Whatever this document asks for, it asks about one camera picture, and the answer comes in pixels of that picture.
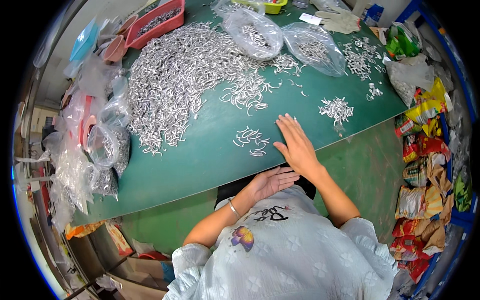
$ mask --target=woman's right hand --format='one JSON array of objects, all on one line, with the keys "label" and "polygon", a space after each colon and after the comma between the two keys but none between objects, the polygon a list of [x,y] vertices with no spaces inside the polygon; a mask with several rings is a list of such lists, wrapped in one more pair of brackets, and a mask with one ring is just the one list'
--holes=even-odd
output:
[{"label": "woman's right hand", "polygon": [[316,175],[320,173],[323,166],[318,162],[312,143],[307,138],[297,120],[292,119],[289,114],[279,115],[276,124],[287,142],[273,143],[285,157],[292,169],[313,182]]}]

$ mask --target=red bucket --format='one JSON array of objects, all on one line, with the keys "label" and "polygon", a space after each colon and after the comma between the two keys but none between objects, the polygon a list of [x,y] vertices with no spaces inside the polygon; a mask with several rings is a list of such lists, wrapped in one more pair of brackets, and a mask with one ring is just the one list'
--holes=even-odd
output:
[{"label": "red bucket", "polygon": [[[171,19],[166,20],[165,22],[158,24],[154,28],[150,29],[148,32],[144,33],[137,38],[137,34],[140,31],[140,28],[147,25],[148,22],[153,20],[155,17],[160,16],[163,13],[169,12],[174,8],[181,7],[180,13],[174,16]],[[128,32],[127,41],[125,47],[132,47],[135,49],[142,49],[146,46],[149,40],[152,38],[160,37],[167,32],[172,31],[175,28],[178,28],[183,25],[183,13],[185,11],[185,0],[172,0],[169,1],[157,8],[151,10],[149,13],[146,13],[143,17],[135,21],[130,31]]]}]

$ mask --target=light blue shirt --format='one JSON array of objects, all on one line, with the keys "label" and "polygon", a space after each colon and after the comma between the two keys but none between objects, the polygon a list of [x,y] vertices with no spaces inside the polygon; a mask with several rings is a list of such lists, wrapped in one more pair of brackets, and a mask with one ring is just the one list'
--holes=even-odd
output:
[{"label": "light blue shirt", "polygon": [[213,253],[188,244],[172,260],[176,279],[165,300],[386,299],[397,272],[370,221],[338,229],[296,185],[225,227]]}]

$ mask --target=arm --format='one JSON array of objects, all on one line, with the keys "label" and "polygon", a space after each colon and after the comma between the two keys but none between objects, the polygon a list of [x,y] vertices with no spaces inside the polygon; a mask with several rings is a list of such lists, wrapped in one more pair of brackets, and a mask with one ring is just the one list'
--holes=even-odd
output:
[{"label": "arm", "polygon": [[295,172],[315,185],[322,196],[327,212],[335,226],[340,227],[360,212],[353,202],[338,187],[315,155],[312,143],[297,120],[288,114],[279,115],[276,120],[287,145],[275,142],[273,145],[283,154]]},{"label": "arm", "polygon": [[[233,207],[240,216],[243,216],[258,201],[291,187],[293,182],[300,178],[297,173],[291,171],[290,167],[277,167],[258,174],[232,199]],[[237,221],[237,216],[230,205],[224,205],[198,222],[188,234],[183,245],[197,243],[210,248],[215,244],[222,229]]]}]

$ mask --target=silver bracelet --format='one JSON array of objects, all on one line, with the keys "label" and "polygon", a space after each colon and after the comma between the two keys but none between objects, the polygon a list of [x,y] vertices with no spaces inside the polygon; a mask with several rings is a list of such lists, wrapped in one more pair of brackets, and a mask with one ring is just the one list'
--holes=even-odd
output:
[{"label": "silver bracelet", "polygon": [[237,216],[237,219],[240,220],[241,216],[240,216],[240,214],[237,212],[237,210],[235,209],[235,207],[233,207],[232,201],[230,201],[230,199],[228,200],[228,204],[230,204],[230,208],[232,209],[233,213]]}]

